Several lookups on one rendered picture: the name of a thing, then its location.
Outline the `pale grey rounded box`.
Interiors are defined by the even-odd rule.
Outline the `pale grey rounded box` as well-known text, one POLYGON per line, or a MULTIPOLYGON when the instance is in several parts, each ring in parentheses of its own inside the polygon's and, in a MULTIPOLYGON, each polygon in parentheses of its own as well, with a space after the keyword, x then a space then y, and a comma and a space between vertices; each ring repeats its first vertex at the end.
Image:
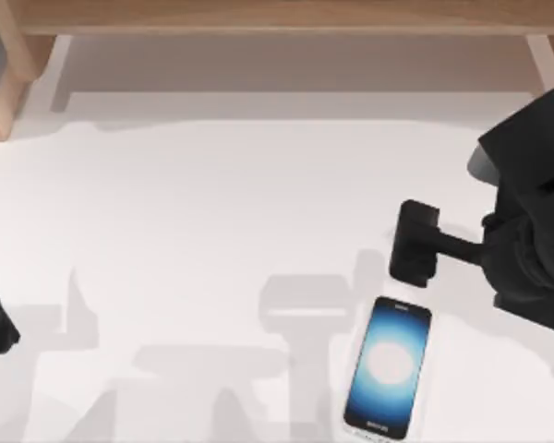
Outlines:
POLYGON ((500 174, 481 145, 477 145, 473 150, 467 163, 467 172, 482 183, 499 185, 500 174))

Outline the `black smartphone with blue screen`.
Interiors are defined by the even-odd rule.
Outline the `black smartphone with blue screen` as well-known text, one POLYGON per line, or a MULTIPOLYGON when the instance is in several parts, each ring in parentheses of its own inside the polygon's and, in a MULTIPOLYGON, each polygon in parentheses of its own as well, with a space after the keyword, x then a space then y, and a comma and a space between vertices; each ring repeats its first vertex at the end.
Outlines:
POLYGON ((431 324, 431 311, 423 306, 387 296, 375 300, 343 407, 350 430, 406 439, 431 324))

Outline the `wooden shelf unit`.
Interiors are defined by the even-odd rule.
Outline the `wooden shelf unit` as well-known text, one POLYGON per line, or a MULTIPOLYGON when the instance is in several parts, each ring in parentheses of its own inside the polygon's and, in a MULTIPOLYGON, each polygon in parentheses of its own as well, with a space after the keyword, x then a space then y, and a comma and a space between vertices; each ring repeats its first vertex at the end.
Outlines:
POLYGON ((0 141, 62 34, 545 35, 554 0, 0 0, 0 141))

